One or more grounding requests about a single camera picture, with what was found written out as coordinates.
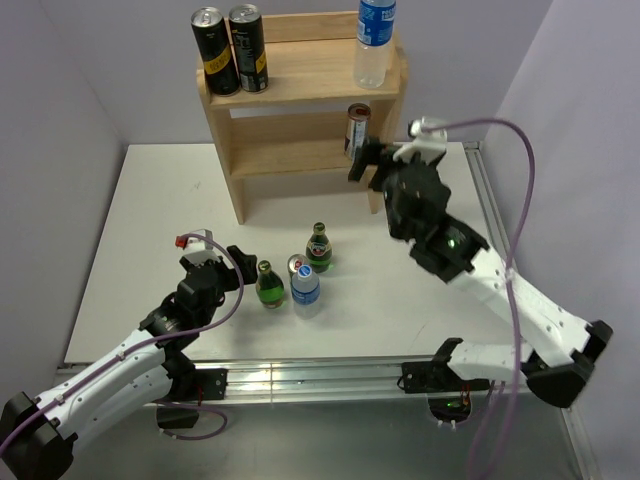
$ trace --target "black can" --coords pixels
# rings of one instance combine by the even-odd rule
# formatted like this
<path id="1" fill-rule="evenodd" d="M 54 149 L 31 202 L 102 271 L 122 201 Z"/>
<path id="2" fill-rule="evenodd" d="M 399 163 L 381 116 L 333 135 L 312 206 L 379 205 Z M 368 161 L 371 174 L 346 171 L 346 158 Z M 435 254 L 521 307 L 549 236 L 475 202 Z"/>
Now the black can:
<path id="1" fill-rule="evenodd" d="M 209 90 L 216 95 L 233 95 L 240 88 L 240 82 L 222 13 L 211 7 L 201 8 L 191 16 L 191 28 Z"/>
<path id="2" fill-rule="evenodd" d="M 229 27 L 242 88 L 251 93 L 262 92 L 269 86 L 269 74 L 260 10 L 249 4 L 233 7 Z"/>

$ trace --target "soda can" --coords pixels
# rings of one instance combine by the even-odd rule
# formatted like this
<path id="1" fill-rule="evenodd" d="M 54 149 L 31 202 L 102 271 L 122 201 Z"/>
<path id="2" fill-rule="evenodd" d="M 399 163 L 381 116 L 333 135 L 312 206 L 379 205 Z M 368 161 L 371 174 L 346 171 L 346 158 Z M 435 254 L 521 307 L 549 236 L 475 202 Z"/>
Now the soda can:
<path id="1" fill-rule="evenodd" d="M 344 153 L 353 162 L 356 149 L 361 147 L 367 137 L 371 109 L 364 103 L 354 103 L 347 110 L 347 134 L 344 137 Z"/>
<path id="2" fill-rule="evenodd" d="M 201 8 L 191 16 L 191 28 L 209 91 L 221 96 L 233 95 L 240 89 L 240 82 L 222 13 L 212 7 Z"/>
<path id="3" fill-rule="evenodd" d="M 302 265 L 309 265 L 309 260 L 307 257 L 300 253 L 296 253 L 295 255 L 291 255 L 289 260 L 287 261 L 287 269 L 289 270 L 289 279 L 293 278 L 298 269 Z"/>
<path id="4" fill-rule="evenodd" d="M 251 93 L 262 92 L 269 86 L 269 73 L 260 10 L 250 4 L 233 7 L 229 28 L 242 88 Z"/>

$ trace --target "wall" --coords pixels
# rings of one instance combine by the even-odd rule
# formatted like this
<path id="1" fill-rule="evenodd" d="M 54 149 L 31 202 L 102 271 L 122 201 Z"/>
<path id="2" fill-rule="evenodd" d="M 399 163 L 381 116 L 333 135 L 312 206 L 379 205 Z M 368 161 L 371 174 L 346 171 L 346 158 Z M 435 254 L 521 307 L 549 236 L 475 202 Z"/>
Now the wall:
<path id="1" fill-rule="evenodd" d="M 211 141 L 195 88 L 197 49 L 189 26 L 200 0 L 41 2 L 127 142 Z M 238 3 L 215 6 L 226 13 Z M 399 138 L 409 120 L 423 115 L 495 114 L 550 3 L 398 0 L 396 25 L 412 72 Z M 258 6 L 265 14 L 356 10 L 358 0 Z M 466 138 L 484 134 L 480 128 Z"/>
<path id="2" fill-rule="evenodd" d="M 21 390 L 51 386 L 123 148 L 36 0 L 3 3 L 0 45 L 4 405 Z"/>
<path id="3" fill-rule="evenodd" d="M 615 330 L 579 402 L 607 480 L 640 470 L 638 18 L 638 2 L 555 0 L 499 113 L 530 134 L 538 160 L 519 267 L 566 308 Z M 523 148 L 492 128 L 484 157 L 513 231 Z"/>

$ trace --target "silver can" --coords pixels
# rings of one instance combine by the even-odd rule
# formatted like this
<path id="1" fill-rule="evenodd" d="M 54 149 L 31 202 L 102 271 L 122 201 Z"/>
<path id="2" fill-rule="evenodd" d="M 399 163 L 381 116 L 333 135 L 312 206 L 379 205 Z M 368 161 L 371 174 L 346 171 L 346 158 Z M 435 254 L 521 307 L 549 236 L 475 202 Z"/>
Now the silver can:
<path id="1" fill-rule="evenodd" d="M 353 162 L 356 159 L 356 149 L 361 147 L 367 136 L 371 109 L 364 103 L 354 103 L 347 110 L 347 134 L 344 137 L 344 153 Z"/>
<path id="2" fill-rule="evenodd" d="M 307 257 L 302 255 L 301 253 L 296 253 L 295 255 L 291 255 L 289 260 L 287 261 L 287 270 L 289 270 L 289 279 L 293 278 L 298 269 L 302 265 L 309 265 L 309 260 Z"/>

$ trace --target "water bottle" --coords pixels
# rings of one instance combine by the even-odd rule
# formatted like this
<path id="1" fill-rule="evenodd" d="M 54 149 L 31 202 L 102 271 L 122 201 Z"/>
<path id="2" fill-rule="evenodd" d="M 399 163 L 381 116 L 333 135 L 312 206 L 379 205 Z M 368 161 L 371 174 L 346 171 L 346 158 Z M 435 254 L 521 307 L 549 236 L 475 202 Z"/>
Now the water bottle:
<path id="1" fill-rule="evenodd" d="M 320 310 L 320 279 L 309 265 L 302 265 L 291 279 L 293 309 L 299 317 L 314 317 Z"/>
<path id="2" fill-rule="evenodd" d="M 384 83 L 395 14 L 396 0 L 360 0 L 353 79 L 362 88 Z"/>

